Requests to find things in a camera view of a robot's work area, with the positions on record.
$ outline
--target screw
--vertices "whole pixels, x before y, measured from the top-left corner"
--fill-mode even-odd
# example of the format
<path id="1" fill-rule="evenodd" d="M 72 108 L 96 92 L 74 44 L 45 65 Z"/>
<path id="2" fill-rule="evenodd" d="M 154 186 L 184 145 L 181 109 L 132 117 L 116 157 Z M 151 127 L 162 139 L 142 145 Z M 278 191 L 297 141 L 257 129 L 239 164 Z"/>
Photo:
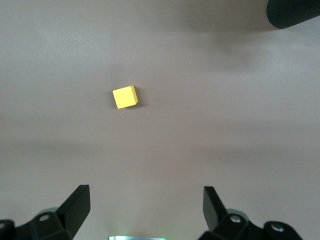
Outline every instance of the screw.
<path id="1" fill-rule="evenodd" d="M 46 215 L 41 216 L 41 217 L 39 218 L 39 221 L 40 221 L 40 222 L 44 222 L 44 221 L 46 221 L 46 220 L 48 220 L 48 219 L 49 219 L 49 215 L 46 214 Z"/>
<path id="2" fill-rule="evenodd" d="M 285 230 L 279 223 L 271 224 L 271 228 L 276 232 L 280 232 L 280 233 L 282 233 Z"/>
<path id="3" fill-rule="evenodd" d="M 230 217 L 230 219 L 231 219 L 232 222 L 234 222 L 234 223 L 236 223 L 236 224 L 241 223 L 241 218 L 238 217 L 237 215 L 232 215 L 232 216 Z"/>

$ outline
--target yellow cube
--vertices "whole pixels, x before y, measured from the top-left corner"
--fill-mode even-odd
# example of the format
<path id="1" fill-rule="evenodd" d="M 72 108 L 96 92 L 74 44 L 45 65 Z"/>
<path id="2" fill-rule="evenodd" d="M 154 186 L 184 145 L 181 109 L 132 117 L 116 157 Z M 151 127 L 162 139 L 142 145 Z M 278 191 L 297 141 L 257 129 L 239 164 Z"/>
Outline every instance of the yellow cube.
<path id="1" fill-rule="evenodd" d="M 126 86 L 120 89 L 113 90 L 113 96 L 118 109 L 123 109 L 136 105 L 138 98 L 135 86 Z"/>

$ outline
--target metal bolt head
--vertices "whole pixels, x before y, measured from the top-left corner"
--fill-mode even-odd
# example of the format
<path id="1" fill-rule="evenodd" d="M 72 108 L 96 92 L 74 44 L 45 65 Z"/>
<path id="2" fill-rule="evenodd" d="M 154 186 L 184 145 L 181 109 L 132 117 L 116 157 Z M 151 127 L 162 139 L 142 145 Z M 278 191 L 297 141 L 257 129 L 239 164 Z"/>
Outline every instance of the metal bolt head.
<path id="1" fill-rule="evenodd" d="M 238 217 L 237 215 L 232 215 L 232 216 L 230 217 L 230 219 L 231 219 L 232 222 L 234 222 L 234 223 L 236 223 L 236 224 L 241 223 L 241 218 Z"/>
<path id="2" fill-rule="evenodd" d="M 283 226 L 281 226 L 279 223 L 273 223 L 271 224 L 271 228 L 273 230 L 275 230 L 276 232 L 280 232 L 282 233 L 285 229 L 283 228 Z"/>
<path id="3" fill-rule="evenodd" d="M 48 220 L 48 219 L 49 219 L 49 215 L 46 214 L 46 215 L 41 216 L 41 217 L 39 218 L 39 221 L 40 221 L 40 222 L 44 222 L 44 221 L 46 221 L 46 220 Z"/>

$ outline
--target table surface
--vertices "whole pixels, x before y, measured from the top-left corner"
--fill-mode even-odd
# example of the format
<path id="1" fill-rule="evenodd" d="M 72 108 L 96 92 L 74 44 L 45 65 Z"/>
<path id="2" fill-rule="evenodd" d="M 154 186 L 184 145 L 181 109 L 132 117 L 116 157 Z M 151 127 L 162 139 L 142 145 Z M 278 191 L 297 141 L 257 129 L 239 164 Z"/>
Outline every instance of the table surface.
<path id="1" fill-rule="evenodd" d="M 76 240 L 196 240 L 214 186 L 259 227 L 318 239 L 320 18 L 277 30 L 267 2 L 3 1 L 0 219 L 89 184 Z"/>

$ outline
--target black rubber object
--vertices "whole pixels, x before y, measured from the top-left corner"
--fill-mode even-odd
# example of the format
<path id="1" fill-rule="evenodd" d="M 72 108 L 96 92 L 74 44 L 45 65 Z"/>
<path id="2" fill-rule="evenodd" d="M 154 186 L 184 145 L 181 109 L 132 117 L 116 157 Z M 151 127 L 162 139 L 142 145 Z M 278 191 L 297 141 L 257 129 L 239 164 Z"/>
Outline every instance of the black rubber object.
<path id="1" fill-rule="evenodd" d="M 285 29 L 320 16 L 320 0 L 269 0 L 266 15 L 275 27 Z"/>

